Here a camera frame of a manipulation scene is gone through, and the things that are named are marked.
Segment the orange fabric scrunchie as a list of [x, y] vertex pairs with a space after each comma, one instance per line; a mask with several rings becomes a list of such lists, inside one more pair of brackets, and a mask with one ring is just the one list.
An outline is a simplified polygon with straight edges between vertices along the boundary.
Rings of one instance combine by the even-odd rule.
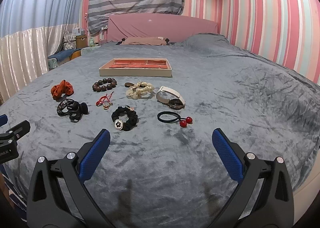
[[73, 86], [66, 80], [62, 80], [59, 84], [53, 86], [50, 90], [53, 100], [57, 101], [63, 94], [67, 96], [74, 94]]

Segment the black hair claw clip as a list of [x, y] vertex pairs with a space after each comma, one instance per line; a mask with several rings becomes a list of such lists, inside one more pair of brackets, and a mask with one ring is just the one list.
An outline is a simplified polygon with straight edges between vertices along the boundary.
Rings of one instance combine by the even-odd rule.
[[88, 115], [88, 106], [85, 102], [72, 101], [67, 104], [67, 112], [71, 122], [79, 122], [83, 115]]

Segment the black scrunchie with flower charm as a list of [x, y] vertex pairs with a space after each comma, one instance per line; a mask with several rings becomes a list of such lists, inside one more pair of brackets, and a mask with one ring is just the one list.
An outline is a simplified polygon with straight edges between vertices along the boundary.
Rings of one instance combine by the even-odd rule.
[[138, 114], [133, 107], [118, 107], [111, 115], [116, 130], [129, 131], [138, 123]]

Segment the black hair tie red balls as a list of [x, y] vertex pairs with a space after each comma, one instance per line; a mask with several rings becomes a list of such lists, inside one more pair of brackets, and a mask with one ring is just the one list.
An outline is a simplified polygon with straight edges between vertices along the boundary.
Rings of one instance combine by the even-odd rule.
[[162, 123], [178, 122], [182, 128], [186, 128], [187, 125], [190, 125], [193, 123], [193, 119], [190, 116], [183, 118], [180, 116], [180, 114], [176, 112], [170, 112], [170, 111], [163, 111], [158, 113], [157, 119]]

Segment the cream organza scrunchie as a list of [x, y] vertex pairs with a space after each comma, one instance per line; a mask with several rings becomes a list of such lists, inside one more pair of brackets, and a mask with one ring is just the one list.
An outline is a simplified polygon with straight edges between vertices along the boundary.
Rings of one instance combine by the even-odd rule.
[[152, 94], [155, 89], [154, 86], [148, 82], [137, 82], [136, 84], [126, 82], [125, 87], [128, 88], [126, 96], [135, 100]]

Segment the beige jewelry tray brick lining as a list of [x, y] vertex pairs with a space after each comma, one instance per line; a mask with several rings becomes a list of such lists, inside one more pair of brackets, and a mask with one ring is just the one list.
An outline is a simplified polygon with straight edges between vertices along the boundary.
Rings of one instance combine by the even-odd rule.
[[100, 76], [172, 77], [166, 58], [113, 58], [99, 68]]

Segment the cream satin curtain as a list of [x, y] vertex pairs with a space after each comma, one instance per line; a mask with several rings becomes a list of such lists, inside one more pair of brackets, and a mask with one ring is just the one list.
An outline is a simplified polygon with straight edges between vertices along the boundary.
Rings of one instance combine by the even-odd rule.
[[1, 96], [4, 101], [48, 72], [48, 57], [61, 49], [63, 36], [78, 24], [42, 26], [1, 38]]

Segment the blue folded cloth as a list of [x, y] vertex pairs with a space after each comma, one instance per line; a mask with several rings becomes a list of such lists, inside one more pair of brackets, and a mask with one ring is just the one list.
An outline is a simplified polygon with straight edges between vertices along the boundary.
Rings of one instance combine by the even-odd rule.
[[53, 55], [48, 56], [48, 59], [56, 59], [57, 63], [61, 63], [66, 58], [70, 57], [72, 54], [74, 54], [76, 51], [79, 51], [80, 49], [67, 49], [60, 51], [58, 53], [55, 53]]

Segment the patterned fabric bag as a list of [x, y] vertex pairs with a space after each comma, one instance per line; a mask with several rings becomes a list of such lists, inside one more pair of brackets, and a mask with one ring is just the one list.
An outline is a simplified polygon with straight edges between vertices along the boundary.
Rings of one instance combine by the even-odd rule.
[[66, 33], [63, 36], [63, 50], [76, 49], [76, 36], [73, 33]]

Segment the brown storage box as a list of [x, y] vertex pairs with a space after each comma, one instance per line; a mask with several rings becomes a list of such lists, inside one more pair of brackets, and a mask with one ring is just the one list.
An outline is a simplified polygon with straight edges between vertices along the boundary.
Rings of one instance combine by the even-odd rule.
[[76, 36], [76, 48], [82, 49], [88, 46], [87, 36], [86, 35], [79, 35]]

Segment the grey plush bed blanket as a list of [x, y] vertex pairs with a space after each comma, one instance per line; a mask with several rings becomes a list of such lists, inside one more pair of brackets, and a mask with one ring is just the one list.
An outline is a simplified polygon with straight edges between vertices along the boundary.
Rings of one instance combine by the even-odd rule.
[[216, 34], [88, 50], [1, 113], [9, 127], [31, 126], [4, 166], [23, 196], [40, 156], [63, 158], [107, 129], [110, 146], [85, 185], [116, 227], [207, 227], [236, 187], [216, 128], [260, 159], [281, 156], [294, 190], [319, 150], [319, 86]]

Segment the tan pillow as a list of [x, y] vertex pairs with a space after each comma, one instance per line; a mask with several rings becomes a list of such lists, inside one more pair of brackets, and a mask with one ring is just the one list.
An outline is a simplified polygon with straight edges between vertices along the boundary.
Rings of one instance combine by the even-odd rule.
[[164, 37], [128, 37], [123, 38], [117, 45], [168, 45], [169, 41]]

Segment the pink bed headboard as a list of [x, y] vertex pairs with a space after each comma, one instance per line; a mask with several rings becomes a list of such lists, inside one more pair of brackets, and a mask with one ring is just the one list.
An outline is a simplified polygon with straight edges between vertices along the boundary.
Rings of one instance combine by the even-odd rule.
[[119, 42], [128, 37], [165, 37], [182, 42], [196, 34], [217, 34], [214, 21], [164, 13], [133, 13], [111, 15], [107, 41]]

